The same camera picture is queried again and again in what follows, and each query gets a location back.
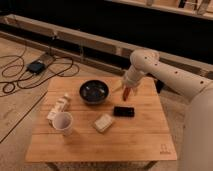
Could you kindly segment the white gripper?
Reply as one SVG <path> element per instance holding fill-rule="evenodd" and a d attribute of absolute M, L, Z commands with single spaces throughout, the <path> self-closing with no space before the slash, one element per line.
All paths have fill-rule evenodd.
<path fill-rule="evenodd" d="M 127 100 L 131 88 L 136 88 L 141 79 L 145 76 L 143 71 L 137 70 L 134 66 L 131 66 L 123 75 L 122 83 L 120 81 L 116 82 L 112 87 L 112 92 L 115 92 L 122 88 L 122 85 L 126 88 L 123 91 L 122 98 L 124 101 Z"/>

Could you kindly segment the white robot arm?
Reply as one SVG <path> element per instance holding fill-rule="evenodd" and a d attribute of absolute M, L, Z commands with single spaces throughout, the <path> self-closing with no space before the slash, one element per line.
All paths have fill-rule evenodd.
<path fill-rule="evenodd" d="M 136 49 L 130 67 L 116 88 L 123 87 L 123 100 L 136 91 L 142 78 L 151 74 L 190 101 L 178 171 L 213 171 L 213 80 L 162 63 L 155 50 Z"/>

